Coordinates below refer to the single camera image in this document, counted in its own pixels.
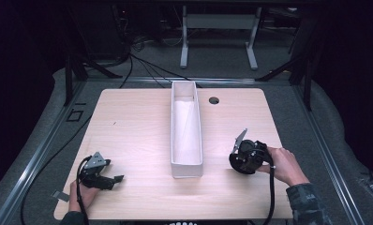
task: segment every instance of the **sleeve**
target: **sleeve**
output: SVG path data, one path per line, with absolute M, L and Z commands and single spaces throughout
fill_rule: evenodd
M 81 212 L 67 212 L 61 220 L 60 225 L 83 225 L 84 216 Z
M 333 224 L 321 198 L 312 184 L 301 184 L 286 189 L 295 225 Z

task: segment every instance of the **human hand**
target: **human hand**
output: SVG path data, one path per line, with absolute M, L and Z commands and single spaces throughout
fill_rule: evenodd
M 77 184 L 76 184 L 76 181 L 74 181 L 70 184 L 68 211 L 81 212 L 81 208 L 79 207 L 79 203 L 78 203 L 78 195 L 76 192 L 76 188 L 77 188 Z M 96 197 L 97 193 L 99 192 L 99 189 L 95 187 L 91 187 L 91 188 L 86 187 L 82 183 L 79 184 L 79 188 L 81 190 L 84 208 L 87 209 L 93 202 L 93 199 Z
M 309 180 L 301 170 L 294 154 L 285 148 L 268 147 L 268 152 L 274 160 L 275 178 L 288 184 L 290 187 L 309 183 Z M 270 165 L 262 165 L 257 169 L 259 172 L 270 172 Z

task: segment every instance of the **white container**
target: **white container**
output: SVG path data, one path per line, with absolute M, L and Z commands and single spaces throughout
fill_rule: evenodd
M 203 175 L 201 116 L 195 82 L 172 83 L 172 176 Z

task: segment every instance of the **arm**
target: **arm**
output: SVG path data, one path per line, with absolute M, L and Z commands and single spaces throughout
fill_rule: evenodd
M 98 194 L 99 189 L 94 187 L 88 188 L 83 184 L 80 184 L 80 189 L 84 207 L 87 209 Z M 74 181 L 70 184 L 68 212 L 65 214 L 60 225 L 83 225 L 83 219 L 84 215 L 81 212 L 81 208 L 79 207 L 76 194 L 76 181 Z
M 275 178 L 290 187 L 289 196 L 294 224 L 332 224 L 315 187 L 301 170 L 294 154 L 284 148 L 268 147 L 276 166 Z M 262 165 L 259 172 L 269 172 L 269 165 Z

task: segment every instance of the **camouflage sleeve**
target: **camouflage sleeve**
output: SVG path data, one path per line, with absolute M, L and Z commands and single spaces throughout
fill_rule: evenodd
M 312 184 L 301 184 L 286 189 L 294 225 L 333 224 Z

